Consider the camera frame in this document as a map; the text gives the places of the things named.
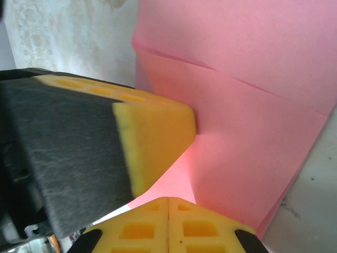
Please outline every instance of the pink sheet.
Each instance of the pink sheet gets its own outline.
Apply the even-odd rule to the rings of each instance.
[[[335,0],[142,0],[134,42],[328,114]]]
[[[337,99],[328,1],[140,1],[136,87],[193,107],[194,144],[143,196],[177,196],[261,237]]]

